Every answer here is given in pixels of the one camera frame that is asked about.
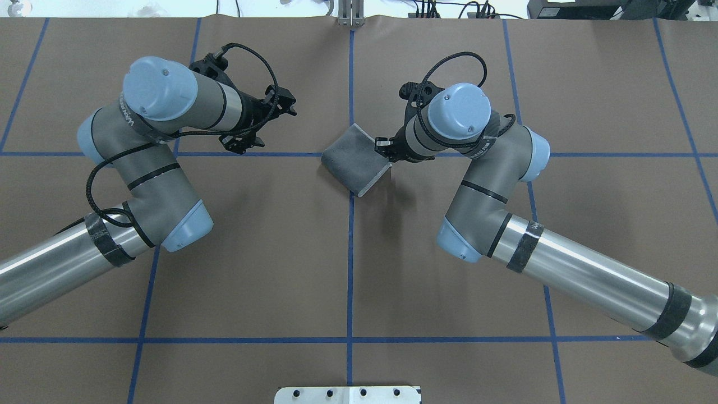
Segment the blue joint cap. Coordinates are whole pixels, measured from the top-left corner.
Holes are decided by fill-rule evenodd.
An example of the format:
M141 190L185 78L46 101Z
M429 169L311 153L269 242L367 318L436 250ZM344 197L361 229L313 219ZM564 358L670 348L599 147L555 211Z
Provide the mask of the blue joint cap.
M446 216L444 216L444 222L437 235L437 244L444 249L445 252L448 252L460 260L477 262L479 258L481 258L481 254L476 251L474 247L471 247L471 244L454 229Z
M541 171L543 171L549 163L549 158L551 158L551 145L549 141L530 128L527 129L531 133L531 162L528 164L526 174L520 179L520 181L524 183L537 179Z
M95 164L100 164L105 159L97 151L95 141L92 139L92 122L97 111L100 111L100 109L96 109L78 128L78 145L80 145L80 150L86 157L89 157Z
M195 103L197 78L178 62L145 56L130 65L122 91L132 111L154 121L169 121Z
M438 93L429 103L429 123L443 137L466 140L481 133L489 122L491 103L484 91L471 83L457 83Z
M162 245L169 252L175 252L206 236L214 222L204 202L200 199L169 233Z

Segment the metal bracket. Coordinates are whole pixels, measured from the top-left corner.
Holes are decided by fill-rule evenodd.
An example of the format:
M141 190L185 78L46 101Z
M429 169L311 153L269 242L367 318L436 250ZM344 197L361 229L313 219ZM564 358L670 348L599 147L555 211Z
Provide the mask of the metal bracket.
M274 404L421 404L418 386L285 387Z
M364 25L364 0L338 0L337 23L346 27Z

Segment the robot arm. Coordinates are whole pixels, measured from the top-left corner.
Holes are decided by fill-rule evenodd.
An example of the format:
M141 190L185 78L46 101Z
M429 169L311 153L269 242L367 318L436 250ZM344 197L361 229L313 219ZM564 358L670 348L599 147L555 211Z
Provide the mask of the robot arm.
M189 69L152 56L138 59L119 99L80 125L80 148L99 165L93 173L111 163L132 198L104 211L94 206L79 224L0 263L0 327L148 249L161 244L174 252L212 229L167 143L181 128L194 127L214 131L202 134L217 134L227 150L243 154L264 145L256 137L261 125L285 112L296 114L294 97L276 84L271 69L274 84L264 100L231 83L223 55L234 45L242 47L226 45ZM91 179L87 194L93 205Z
M425 94L437 89L424 85ZM414 93L420 87L407 86ZM546 167L549 143L499 117L476 85L439 90L419 112L427 124L422 127L418 115L406 117L397 136L376 140L377 152L392 161L430 160L451 144L473 159L444 217L439 246L468 262L493 258L669 347L690 367L718 376L718 297L692 295L507 212L516 184L535 180Z

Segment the white floor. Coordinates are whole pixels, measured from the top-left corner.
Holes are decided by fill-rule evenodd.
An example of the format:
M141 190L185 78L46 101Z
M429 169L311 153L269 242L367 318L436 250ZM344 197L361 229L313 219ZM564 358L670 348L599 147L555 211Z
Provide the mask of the white floor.
M329 9L325 0L22 0L32 4L28 17L204 17L216 13L242 17L310 17L324 15ZM494 0L498 13L527 17L528 0ZM0 0L0 8L6 10L10 0ZM439 4L437 9L442 18L458 17L463 6ZM388 15L407 17L416 10L412 0L365 0L364 15ZM475 6L467 7L474 12ZM692 6L691 19L718 20L716 6ZM7 17L0 12L0 17Z

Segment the white mounting plate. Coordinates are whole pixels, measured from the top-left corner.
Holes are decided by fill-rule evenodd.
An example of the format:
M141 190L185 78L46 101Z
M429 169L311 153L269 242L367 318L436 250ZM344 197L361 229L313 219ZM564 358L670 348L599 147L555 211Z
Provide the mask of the white mounting plate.
M274 404L421 404L421 387L284 387L276 392Z

